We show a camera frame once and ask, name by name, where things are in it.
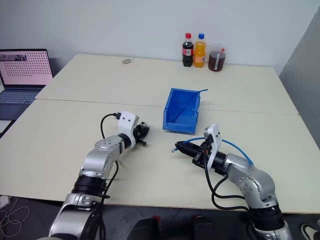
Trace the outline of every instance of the black pants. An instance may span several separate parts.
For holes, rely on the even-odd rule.
[[[203,216],[198,216],[193,222],[194,240],[212,240],[215,237],[213,224]],[[158,222],[154,218],[138,221],[131,230],[127,240],[158,240]]]

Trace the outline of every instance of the laptop keyboard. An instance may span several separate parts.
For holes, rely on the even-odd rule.
[[[4,91],[0,94],[0,104],[32,104],[37,91]]]

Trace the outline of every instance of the bottle label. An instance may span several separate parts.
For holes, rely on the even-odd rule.
[[[194,60],[195,63],[204,63],[205,62],[205,57],[204,56],[195,56]]]
[[[185,49],[182,48],[182,54],[185,56],[192,56],[194,54],[194,49]]]

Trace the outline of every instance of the white cable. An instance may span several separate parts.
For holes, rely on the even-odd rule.
[[[22,206],[22,207],[19,207],[18,209],[14,210],[17,202],[18,202],[19,198],[17,197],[15,203],[13,204],[13,207],[11,208],[10,212],[8,213],[6,210],[1,210],[0,211],[0,214],[4,213],[4,217],[2,217],[2,220],[0,221],[0,232],[3,236],[5,236],[6,238],[12,238],[12,237],[15,237],[17,236],[20,232],[21,232],[21,229],[22,229],[22,223],[29,217],[30,215],[30,208],[28,206]],[[18,220],[18,219],[13,219],[11,220],[10,217],[12,214],[16,213],[17,211],[21,210],[21,209],[27,209],[27,214],[26,216],[24,217],[24,219],[22,220]],[[3,227],[7,226],[8,224],[19,224],[19,229],[18,231],[13,234],[13,235],[7,235],[4,233],[4,230],[3,230]]]

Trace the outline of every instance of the laptop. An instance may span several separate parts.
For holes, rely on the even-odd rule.
[[[0,49],[0,120],[16,120],[53,79],[46,49]]]

